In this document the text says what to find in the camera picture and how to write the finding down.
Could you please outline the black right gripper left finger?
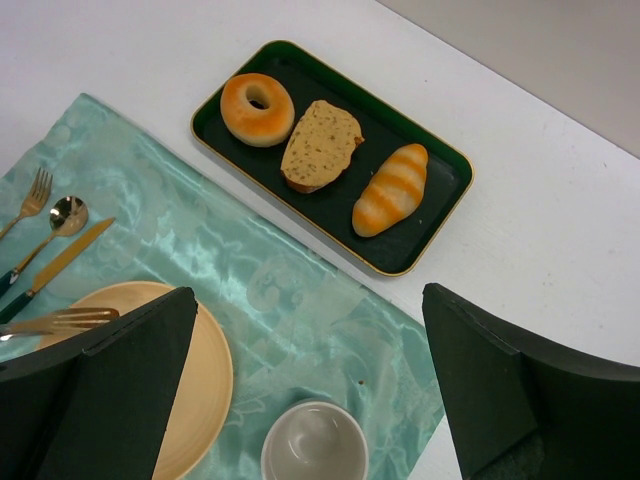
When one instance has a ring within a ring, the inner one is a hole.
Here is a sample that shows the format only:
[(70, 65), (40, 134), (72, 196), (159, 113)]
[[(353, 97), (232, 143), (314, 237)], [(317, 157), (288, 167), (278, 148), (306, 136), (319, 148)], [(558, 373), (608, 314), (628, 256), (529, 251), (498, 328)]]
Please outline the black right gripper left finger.
[(151, 478), (196, 314), (192, 289), (179, 287), (2, 362), (2, 478)]

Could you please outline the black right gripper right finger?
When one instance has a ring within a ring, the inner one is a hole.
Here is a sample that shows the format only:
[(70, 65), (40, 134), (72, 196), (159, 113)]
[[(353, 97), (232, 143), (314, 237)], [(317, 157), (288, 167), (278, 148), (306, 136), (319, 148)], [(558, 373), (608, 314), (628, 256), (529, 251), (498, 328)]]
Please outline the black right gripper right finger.
[(636, 479), (639, 369), (429, 283), (425, 329), (465, 479)]

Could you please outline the silver metal tongs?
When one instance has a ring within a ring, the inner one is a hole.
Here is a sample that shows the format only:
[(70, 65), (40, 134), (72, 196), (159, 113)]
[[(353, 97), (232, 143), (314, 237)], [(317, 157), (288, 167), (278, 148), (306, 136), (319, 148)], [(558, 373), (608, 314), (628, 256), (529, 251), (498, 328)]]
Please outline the silver metal tongs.
[(81, 307), (58, 310), (28, 321), (3, 324), (1, 340), (83, 332), (119, 317), (119, 312), (113, 308)]

